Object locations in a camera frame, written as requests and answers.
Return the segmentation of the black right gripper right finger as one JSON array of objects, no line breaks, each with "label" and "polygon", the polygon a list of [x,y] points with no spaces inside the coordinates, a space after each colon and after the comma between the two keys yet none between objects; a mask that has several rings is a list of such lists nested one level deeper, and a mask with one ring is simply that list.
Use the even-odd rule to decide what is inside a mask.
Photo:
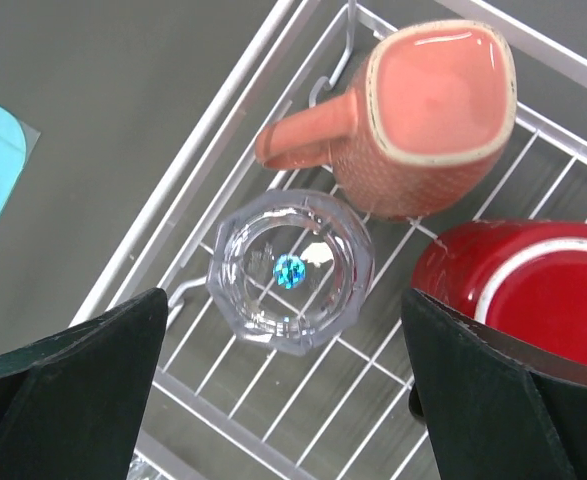
[{"label": "black right gripper right finger", "polygon": [[587,479],[587,365],[416,289],[401,318],[443,479]]}]

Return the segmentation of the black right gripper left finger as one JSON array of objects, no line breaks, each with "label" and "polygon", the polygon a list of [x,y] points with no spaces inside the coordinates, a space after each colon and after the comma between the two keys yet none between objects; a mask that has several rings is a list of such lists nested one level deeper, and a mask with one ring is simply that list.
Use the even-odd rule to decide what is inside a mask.
[{"label": "black right gripper left finger", "polygon": [[149,289],[0,355],[0,479],[124,479],[167,324]]}]

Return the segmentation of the red ceramic mug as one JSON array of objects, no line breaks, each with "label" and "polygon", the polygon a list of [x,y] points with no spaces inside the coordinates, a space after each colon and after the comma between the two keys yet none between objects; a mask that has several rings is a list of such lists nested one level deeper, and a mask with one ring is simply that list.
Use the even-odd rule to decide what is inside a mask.
[{"label": "red ceramic mug", "polygon": [[586,223],[464,223],[424,250],[411,286],[488,327],[518,365],[587,387]]}]

